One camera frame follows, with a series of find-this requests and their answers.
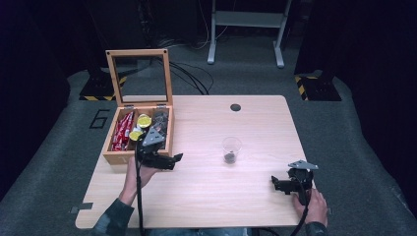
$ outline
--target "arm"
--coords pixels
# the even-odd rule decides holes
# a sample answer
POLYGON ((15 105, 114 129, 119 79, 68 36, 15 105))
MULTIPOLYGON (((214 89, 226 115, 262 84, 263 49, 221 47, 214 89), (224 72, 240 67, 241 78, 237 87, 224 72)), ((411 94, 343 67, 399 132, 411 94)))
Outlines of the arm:
MULTIPOLYGON (((304 206, 298 200, 298 196, 294 195, 293 204, 298 215, 303 214, 304 206)), ((310 190, 309 211, 305 220, 306 233, 308 236, 327 236, 328 235, 328 205, 323 194, 316 189, 310 190)))
MULTIPOLYGON (((140 175, 142 188, 158 169, 142 166, 140 175)), ((113 204, 104 212, 92 229, 92 235, 125 235, 129 219, 134 208, 131 207, 137 194, 136 164, 131 157, 127 166, 127 173, 123 190, 113 204)))

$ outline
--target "open box lid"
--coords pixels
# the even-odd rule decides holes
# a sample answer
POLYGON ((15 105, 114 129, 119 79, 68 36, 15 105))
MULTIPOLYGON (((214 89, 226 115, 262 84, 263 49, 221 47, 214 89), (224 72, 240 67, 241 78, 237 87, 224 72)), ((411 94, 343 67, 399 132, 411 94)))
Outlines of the open box lid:
POLYGON ((172 105, 167 49, 106 50, 117 105, 172 105))

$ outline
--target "wrist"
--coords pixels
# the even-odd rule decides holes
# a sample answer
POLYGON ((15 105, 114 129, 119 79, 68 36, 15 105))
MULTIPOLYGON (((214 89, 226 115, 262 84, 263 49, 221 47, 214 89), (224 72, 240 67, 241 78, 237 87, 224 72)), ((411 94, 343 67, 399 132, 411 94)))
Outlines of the wrist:
POLYGON ((127 206, 131 206, 133 203, 133 200, 136 197, 136 194, 137 194, 136 191, 123 189, 123 191, 119 195, 119 200, 123 204, 127 206))

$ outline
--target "box hinge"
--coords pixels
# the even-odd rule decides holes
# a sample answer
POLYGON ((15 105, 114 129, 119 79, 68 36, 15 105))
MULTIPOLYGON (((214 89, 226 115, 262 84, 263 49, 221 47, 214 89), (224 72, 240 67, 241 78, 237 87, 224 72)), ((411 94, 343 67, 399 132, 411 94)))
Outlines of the box hinge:
POLYGON ((133 110, 135 108, 134 105, 125 105, 124 109, 133 110))

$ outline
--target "wooden box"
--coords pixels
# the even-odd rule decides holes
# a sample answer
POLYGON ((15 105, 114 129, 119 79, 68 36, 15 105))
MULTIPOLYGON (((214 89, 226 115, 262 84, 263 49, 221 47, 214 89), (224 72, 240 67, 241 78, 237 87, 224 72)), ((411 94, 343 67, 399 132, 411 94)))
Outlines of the wooden box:
POLYGON ((136 143, 131 139, 123 150, 115 150, 113 146, 118 122, 132 111, 134 116, 129 133, 137 127, 138 117, 142 114, 151 118, 151 126, 157 122, 156 116, 167 117, 160 131, 165 141, 158 153, 172 156, 174 111, 168 50, 108 50, 106 56, 118 108, 105 140, 103 156, 110 165, 119 165, 126 164, 129 157, 135 155, 136 143))

